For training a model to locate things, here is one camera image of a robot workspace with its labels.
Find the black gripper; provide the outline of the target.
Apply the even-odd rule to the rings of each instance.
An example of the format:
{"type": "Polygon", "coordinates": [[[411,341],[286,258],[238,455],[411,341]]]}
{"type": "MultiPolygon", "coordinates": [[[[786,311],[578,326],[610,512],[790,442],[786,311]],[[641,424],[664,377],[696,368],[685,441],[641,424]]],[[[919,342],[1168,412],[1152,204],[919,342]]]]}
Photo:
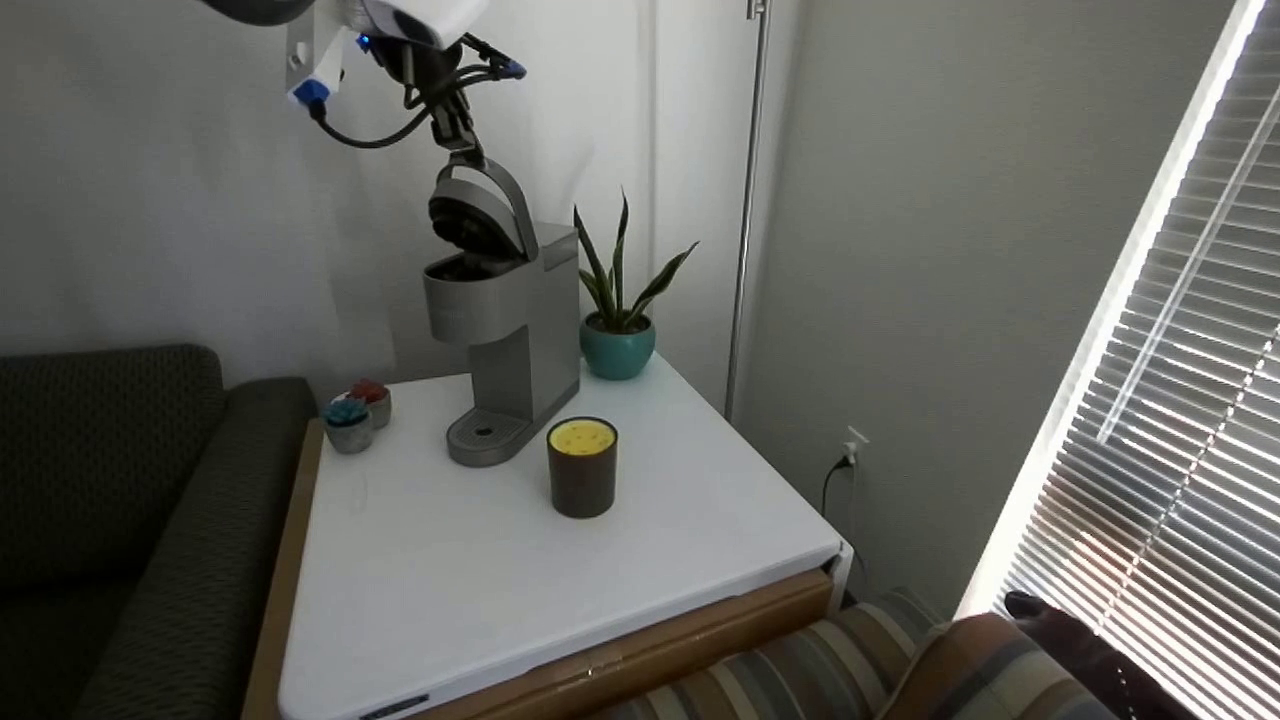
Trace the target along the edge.
{"type": "Polygon", "coordinates": [[[433,140],[462,163],[481,160],[481,140],[462,107],[458,51],[437,43],[411,43],[395,34],[369,40],[370,59],[401,83],[407,107],[452,107],[433,110],[433,140]]]}

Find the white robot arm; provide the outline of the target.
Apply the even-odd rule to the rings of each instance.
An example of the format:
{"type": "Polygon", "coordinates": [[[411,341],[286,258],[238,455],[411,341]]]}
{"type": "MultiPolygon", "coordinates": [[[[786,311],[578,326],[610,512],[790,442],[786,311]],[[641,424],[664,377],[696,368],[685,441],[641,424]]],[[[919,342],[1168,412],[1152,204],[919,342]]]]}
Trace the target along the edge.
{"type": "Polygon", "coordinates": [[[503,51],[470,34],[486,0],[202,0],[229,18],[286,30],[286,95],[337,143],[391,146],[421,122],[433,122],[437,143],[470,166],[483,146],[470,133],[462,88],[515,77],[503,51]],[[411,119],[389,136],[359,140],[327,119],[327,99],[343,83],[353,51],[369,51],[401,88],[411,119]]]}

